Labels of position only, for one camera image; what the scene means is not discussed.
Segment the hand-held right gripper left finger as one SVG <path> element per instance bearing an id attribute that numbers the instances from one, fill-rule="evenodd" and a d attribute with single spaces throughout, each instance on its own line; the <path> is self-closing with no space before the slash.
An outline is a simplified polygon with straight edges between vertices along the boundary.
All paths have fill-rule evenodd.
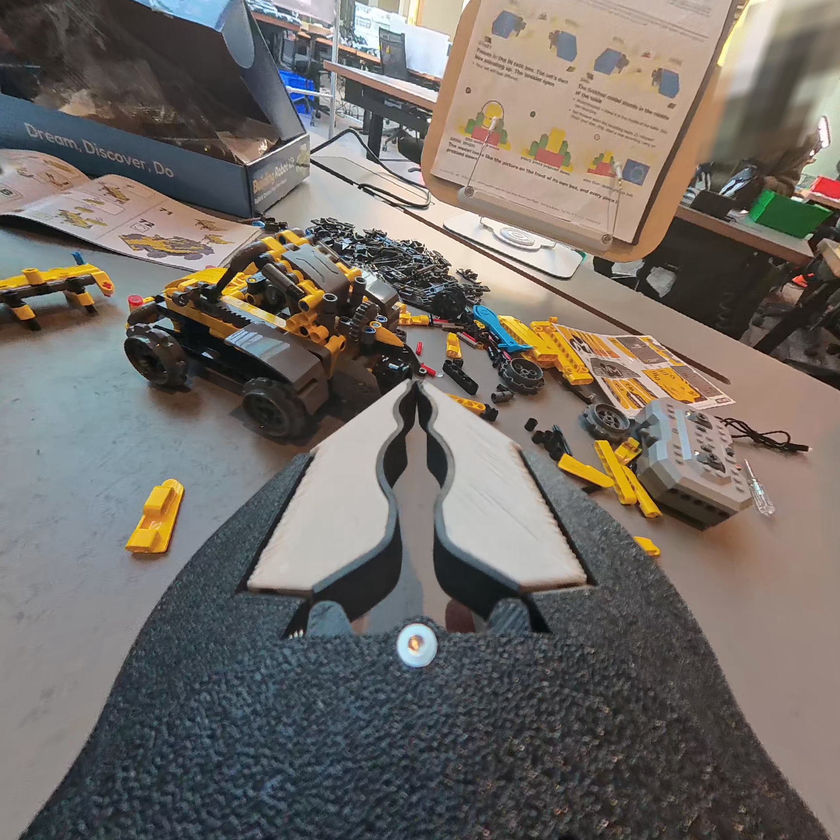
<path id="1" fill-rule="evenodd" d="M 416 397 L 404 381 L 311 451 L 249 592 L 335 602 L 354 621 L 393 591 L 403 560 L 394 485 L 407 465 Z"/>

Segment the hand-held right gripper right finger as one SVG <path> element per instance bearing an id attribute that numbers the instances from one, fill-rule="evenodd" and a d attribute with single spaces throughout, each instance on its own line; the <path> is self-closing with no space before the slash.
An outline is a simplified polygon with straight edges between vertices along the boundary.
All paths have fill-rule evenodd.
<path id="1" fill-rule="evenodd" d="M 438 484 L 434 569 L 447 595 L 488 617 L 502 600 L 587 585 L 518 444 L 429 385 L 416 386 L 416 415 Z"/>

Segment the yellow brick vehicle model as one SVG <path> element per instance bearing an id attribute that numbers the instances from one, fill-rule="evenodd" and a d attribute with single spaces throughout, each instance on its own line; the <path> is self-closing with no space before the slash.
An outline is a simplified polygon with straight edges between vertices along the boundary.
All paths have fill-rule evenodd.
<path id="1" fill-rule="evenodd" d="M 226 268 L 169 283 L 128 318 L 123 350 L 154 386 L 186 387 L 190 363 L 235 383 L 250 423 L 298 441 L 331 401 L 361 411 L 420 371 L 397 291 L 311 234 L 283 230 Z"/>

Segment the small yellow brick assembly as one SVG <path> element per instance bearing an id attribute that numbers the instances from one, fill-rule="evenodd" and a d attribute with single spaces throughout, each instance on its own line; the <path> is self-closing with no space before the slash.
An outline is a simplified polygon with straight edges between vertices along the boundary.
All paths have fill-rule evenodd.
<path id="1" fill-rule="evenodd" d="M 88 263 L 79 250 L 71 253 L 73 265 L 47 270 L 22 269 L 22 273 L 1 280 L 1 304 L 17 322 L 32 332 L 41 330 L 35 311 L 28 304 L 30 298 L 40 298 L 62 293 L 73 304 L 83 307 L 87 314 L 96 316 L 98 310 L 88 291 L 96 287 L 106 297 L 113 296 L 115 286 L 102 269 Z"/>

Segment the background office desk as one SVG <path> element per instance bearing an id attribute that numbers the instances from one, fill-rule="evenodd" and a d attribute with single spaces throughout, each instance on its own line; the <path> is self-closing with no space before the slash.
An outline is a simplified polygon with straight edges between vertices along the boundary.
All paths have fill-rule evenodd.
<path id="1" fill-rule="evenodd" d="M 371 114 L 368 161 L 380 160 L 386 119 L 425 136 L 437 102 L 436 91 L 331 61 L 324 62 L 324 68 L 344 80 L 346 102 Z"/>

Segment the yellow slim curved brick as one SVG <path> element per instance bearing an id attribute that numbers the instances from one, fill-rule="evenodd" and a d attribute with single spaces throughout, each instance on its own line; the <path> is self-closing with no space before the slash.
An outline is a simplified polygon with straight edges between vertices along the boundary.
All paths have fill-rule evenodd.
<path id="1" fill-rule="evenodd" d="M 590 465 L 586 465 L 576 458 L 563 454 L 557 462 L 557 466 L 565 473 L 582 480 L 590 487 L 598 488 L 613 488 L 615 486 L 614 478 L 601 472 Z"/>

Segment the black connector bricks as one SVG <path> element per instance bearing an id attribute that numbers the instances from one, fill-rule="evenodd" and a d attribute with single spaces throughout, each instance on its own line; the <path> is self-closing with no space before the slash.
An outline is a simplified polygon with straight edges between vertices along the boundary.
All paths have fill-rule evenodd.
<path id="1" fill-rule="evenodd" d="M 538 419 L 530 417 L 524 424 L 524 429 L 530 435 L 532 443 L 542 447 L 552 461 L 559 462 L 564 456 L 573 457 L 569 441 L 559 425 L 539 428 Z"/>

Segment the yellow long liftarm brick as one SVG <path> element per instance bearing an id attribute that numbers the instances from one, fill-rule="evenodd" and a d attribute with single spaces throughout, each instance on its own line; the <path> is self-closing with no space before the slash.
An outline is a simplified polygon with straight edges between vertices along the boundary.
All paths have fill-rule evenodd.
<path id="1" fill-rule="evenodd" d="M 619 462 L 609 442 L 594 441 L 594 449 L 606 474 L 612 479 L 613 489 L 618 500 L 625 506 L 637 504 L 637 493 L 632 481 L 627 477 L 624 466 Z"/>

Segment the yellow holed beam brick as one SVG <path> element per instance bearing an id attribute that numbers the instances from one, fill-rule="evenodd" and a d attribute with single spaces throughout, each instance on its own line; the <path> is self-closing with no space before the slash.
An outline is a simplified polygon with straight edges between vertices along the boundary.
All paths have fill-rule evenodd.
<path id="1" fill-rule="evenodd" d="M 488 421 L 489 423 L 496 422 L 498 418 L 498 410 L 492 404 L 479 402 L 477 400 L 472 400 L 457 395 L 447 396 L 449 396 L 449 398 L 451 398 L 455 403 L 461 405 L 472 414 Z"/>

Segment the yellow thin beam brick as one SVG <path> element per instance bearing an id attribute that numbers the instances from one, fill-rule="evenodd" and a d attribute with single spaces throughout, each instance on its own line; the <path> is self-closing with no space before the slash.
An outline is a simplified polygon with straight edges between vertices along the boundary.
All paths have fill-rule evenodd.
<path id="1" fill-rule="evenodd" d="M 642 515 L 646 519 L 661 518 L 663 516 L 662 511 L 628 465 L 623 465 L 623 473 L 635 493 L 637 506 Z"/>

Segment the black rubber tyre wheel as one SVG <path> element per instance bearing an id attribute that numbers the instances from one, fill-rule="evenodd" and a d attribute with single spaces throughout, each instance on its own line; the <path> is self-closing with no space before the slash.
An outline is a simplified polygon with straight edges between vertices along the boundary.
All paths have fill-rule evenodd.
<path id="1" fill-rule="evenodd" d="M 609 403 L 589 404 L 581 413 L 579 421 L 584 431 L 594 440 L 603 440 L 611 445 L 623 443 L 634 432 L 633 421 Z"/>

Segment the dark grey sprocket wheel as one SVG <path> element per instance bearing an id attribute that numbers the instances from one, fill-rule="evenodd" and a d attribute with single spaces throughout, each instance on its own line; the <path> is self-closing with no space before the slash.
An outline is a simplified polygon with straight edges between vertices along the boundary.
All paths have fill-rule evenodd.
<path id="1" fill-rule="evenodd" d="M 524 357 L 501 360 L 498 374 L 507 389 L 520 395 L 535 396 L 544 387 L 543 369 Z"/>

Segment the small yellow connector piece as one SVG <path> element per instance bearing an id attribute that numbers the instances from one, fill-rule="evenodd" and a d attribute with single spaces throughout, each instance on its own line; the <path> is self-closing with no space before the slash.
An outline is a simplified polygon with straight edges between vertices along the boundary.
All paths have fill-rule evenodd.
<path id="1" fill-rule="evenodd" d="M 169 549 L 184 495 L 183 485 L 167 479 L 155 486 L 145 503 L 137 527 L 124 548 L 134 554 L 163 554 Z"/>

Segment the grey battery box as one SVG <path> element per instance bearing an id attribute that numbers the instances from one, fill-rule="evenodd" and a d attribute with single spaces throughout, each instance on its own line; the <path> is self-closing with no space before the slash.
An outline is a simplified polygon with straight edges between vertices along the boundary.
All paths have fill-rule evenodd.
<path id="1" fill-rule="evenodd" d="M 636 415 L 635 432 L 635 476 L 659 505 L 703 527 L 753 506 L 732 438 L 709 412 L 661 398 Z"/>

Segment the blue brick separator tool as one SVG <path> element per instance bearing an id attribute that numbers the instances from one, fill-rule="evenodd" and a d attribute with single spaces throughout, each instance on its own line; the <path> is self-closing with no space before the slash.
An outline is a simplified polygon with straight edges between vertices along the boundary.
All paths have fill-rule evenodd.
<path id="1" fill-rule="evenodd" d="M 510 333 L 504 329 L 501 321 L 494 311 L 491 309 L 475 304 L 472 307 L 472 317 L 474 321 L 479 322 L 484 328 L 495 337 L 497 347 L 500 351 L 509 354 L 526 352 L 532 349 L 528 343 L 519 343 Z"/>

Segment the small silver tool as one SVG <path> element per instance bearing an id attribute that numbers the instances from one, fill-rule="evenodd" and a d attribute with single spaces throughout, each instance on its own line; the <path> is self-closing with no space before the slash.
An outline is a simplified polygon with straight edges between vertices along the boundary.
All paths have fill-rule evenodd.
<path id="1" fill-rule="evenodd" d="M 742 469 L 749 486 L 753 506 L 760 515 L 771 518 L 776 512 L 776 508 L 746 458 L 742 461 Z"/>

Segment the pile of grey brick pieces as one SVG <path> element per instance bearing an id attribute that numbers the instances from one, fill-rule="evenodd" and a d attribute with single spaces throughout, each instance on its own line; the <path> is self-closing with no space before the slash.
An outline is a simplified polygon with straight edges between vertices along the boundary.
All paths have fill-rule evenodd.
<path id="1" fill-rule="evenodd" d="M 391 238 L 375 228 L 359 230 L 332 217 L 315 219 L 307 233 L 331 248 L 345 264 L 370 271 L 377 279 L 388 282 L 402 302 L 431 316 L 429 304 L 441 286 L 457 284 L 464 292 L 468 307 L 461 319 L 490 293 L 475 271 L 455 269 L 441 253 L 416 239 Z"/>

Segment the white metal stand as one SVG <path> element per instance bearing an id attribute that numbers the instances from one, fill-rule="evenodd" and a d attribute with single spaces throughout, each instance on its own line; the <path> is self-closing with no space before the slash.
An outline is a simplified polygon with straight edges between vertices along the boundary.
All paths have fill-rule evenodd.
<path id="1" fill-rule="evenodd" d="M 572 278 L 586 255 L 602 256 L 619 243 L 610 209 L 596 221 L 473 185 L 456 187 L 454 205 L 461 213 L 444 223 L 446 232 L 557 280 Z"/>

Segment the instruction booklet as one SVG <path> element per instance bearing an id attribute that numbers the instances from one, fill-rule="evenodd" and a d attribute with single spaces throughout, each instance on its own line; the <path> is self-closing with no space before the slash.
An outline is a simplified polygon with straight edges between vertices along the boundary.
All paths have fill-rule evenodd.
<path id="1" fill-rule="evenodd" d="M 186 270 L 224 267 L 264 228 L 208 215 L 121 175 L 89 179 L 56 157 L 1 151 L 1 216 L 122 256 Z"/>

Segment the blue cardboard box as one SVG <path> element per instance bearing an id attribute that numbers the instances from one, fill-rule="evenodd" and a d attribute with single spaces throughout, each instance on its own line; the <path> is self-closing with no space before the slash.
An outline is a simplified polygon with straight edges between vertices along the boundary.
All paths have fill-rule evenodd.
<path id="1" fill-rule="evenodd" d="M 40 108 L 2 93 L 3 150 L 52 155 L 89 176 L 123 175 L 182 203 L 238 217 L 264 213 L 308 179 L 310 139 L 291 104 L 255 17 L 248 10 L 257 43 L 257 75 L 268 94 L 266 110 L 277 120 L 279 145 L 249 164 L 226 162 L 209 155 L 149 140 L 97 122 Z"/>

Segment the green storage bin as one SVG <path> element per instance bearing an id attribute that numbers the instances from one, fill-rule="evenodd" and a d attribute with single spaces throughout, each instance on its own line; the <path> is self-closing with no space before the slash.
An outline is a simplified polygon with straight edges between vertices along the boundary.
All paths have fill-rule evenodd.
<path id="1" fill-rule="evenodd" d="M 832 215 L 830 208 L 796 201 L 771 190 L 762 190 L 748 216 L 756 224 L 795 238 L 808 238 Z"/>

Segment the blue storage bin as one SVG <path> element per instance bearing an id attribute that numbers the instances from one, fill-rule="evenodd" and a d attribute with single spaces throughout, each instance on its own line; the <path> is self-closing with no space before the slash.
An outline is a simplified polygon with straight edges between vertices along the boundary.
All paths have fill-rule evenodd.
<path id="1" fill-rule="evenodd" d="M 313 125 L 318 105 L 313 82 L 289 70 L 278 69 L 278 73 L 294 109 L 299 115 L 308 115 Z"/>

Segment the crumpled plastic bag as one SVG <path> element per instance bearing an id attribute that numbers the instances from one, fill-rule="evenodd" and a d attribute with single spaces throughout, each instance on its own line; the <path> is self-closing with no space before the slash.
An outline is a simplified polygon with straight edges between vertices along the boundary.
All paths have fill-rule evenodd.
<path id="1" fill-rule="evenodd" d="M 2 1 L 2 93 L 249 164 L 280 143 L 244 2 Z"/>

